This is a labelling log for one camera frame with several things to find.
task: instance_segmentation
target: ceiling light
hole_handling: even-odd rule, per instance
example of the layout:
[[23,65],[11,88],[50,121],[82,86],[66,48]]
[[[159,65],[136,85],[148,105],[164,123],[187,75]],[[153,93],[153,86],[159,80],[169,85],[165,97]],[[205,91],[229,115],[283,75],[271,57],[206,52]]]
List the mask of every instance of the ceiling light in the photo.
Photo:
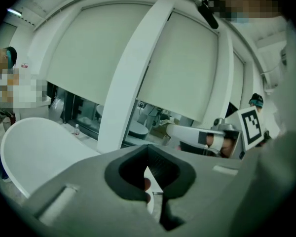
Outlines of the ceiling light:
[[15,9],[7,9],[8,12],[11,12],[19,17],[22,17],[22,12],[21,11],[18,11],[18,10],[15,10]]

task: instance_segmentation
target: teal headband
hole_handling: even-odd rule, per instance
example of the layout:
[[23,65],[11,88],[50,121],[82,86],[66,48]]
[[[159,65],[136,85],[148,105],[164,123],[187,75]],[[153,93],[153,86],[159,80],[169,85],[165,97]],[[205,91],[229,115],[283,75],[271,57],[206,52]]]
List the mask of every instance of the teal headband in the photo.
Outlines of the teal headband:
[[6,51],[6,55],[8,57],[8,69],[12,69],[13,63],[12,63],[12,59],[11,59],[11,53],[9,50]]
[[253,99],[251,99],[250,101],[249,101],[249,105],[250,104],[254,104],[255,106],[258,106],[258,107],[263,107],[263,103],[262,102],[260,102],[260,101],[258,101],[258,100],[253,100]]

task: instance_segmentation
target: ceiling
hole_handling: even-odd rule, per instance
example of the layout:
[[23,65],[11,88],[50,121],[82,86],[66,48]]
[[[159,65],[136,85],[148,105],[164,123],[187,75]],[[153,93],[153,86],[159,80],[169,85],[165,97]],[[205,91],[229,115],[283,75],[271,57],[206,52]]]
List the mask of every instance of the ceiling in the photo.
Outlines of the ceiling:
[[[22,18],[19,20],[34,28],[65,1],[67,0],[19,0],[14,8],[22,12]],[[234,24],[234,26],[255,42],[268,70],[278,65],[279,51],[286,44],[286,21],[282,17],[257,19],[250,23]]]

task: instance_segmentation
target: plastic bottle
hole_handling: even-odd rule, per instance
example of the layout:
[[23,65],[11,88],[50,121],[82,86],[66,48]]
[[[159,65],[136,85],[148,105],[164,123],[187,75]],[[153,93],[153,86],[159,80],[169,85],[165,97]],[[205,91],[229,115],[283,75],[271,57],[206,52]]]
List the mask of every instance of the plastic bottle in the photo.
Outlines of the plastic bottle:
[[80,133],[79,125],[76,124],[76,125],[75,125],[75,129],[74,129],[74,135],[75,135],[75,136],[78,136],[79,133]]

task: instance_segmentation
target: black microphone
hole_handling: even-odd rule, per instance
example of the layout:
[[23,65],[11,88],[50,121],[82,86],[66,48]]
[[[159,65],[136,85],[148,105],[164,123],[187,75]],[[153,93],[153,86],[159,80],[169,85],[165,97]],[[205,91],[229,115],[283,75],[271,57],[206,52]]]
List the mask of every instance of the black microphone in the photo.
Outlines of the black microphone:
[[213,16],[213,13],[208,7],[208,0],[202,0],[202,1],[196,1],[195,2],[196,8],[199,13],[205,18],[207,23],[211,26],[213,29],[218,28],[218,22]]

